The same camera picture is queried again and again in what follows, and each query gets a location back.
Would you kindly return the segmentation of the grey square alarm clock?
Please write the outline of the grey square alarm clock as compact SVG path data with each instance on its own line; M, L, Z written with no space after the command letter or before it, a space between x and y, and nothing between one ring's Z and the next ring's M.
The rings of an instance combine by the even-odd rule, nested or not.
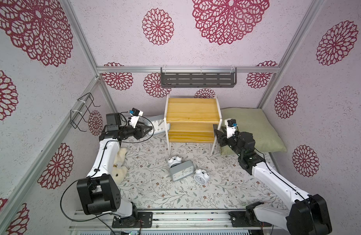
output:
M147 117L146 119L144 119L144 123L145 125L150 127L152 127L152 124L154 126L154 130L151 130L148 133L148 136L151 136L152 134L157 135L159 133L165 132L164 115Z
M170 177L171 177L172 181L181 180L181 179L193 174L194 171L195 171L194 164L191 160L182 162L169 169Z

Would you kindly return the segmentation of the wooden two-tier white-frame shelf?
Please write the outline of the wooden two-tier white-frame shelf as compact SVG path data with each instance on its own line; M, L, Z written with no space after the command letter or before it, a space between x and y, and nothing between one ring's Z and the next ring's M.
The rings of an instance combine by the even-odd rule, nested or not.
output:
M216 137L214 127L219 130L222 114L217 97L212 99L171 97L167 95L164 123L168 153L172 143L211 144L209 154L214 153Z

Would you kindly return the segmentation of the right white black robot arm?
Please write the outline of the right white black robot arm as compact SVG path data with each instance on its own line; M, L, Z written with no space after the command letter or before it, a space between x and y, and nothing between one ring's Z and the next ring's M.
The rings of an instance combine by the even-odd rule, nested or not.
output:
M256 203L249 218L270 223L291 235L328 235L332 232L327 203L318 194L310 195L296 187L267 164L255 151L252 133L238 132L229 136L226 130L215 129L220 146L228 146L238 156L240 166L251 176L263 182L286 205L285 210Z

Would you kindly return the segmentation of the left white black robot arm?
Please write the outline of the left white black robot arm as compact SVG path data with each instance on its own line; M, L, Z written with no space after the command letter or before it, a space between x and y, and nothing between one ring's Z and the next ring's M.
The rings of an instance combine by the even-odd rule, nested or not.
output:
M113 214L121 223L132 223L139 220L134 203L121 198L120 190L113 179L113 164L121 143L129 137L136 140L144 138L153 125L140 122L143 112L132 108L131 116L125 125L121 124L121 114L106 115L107 125L99 136L99 151L92 169L86 178L77 181L77 191L83 212L86 215Z

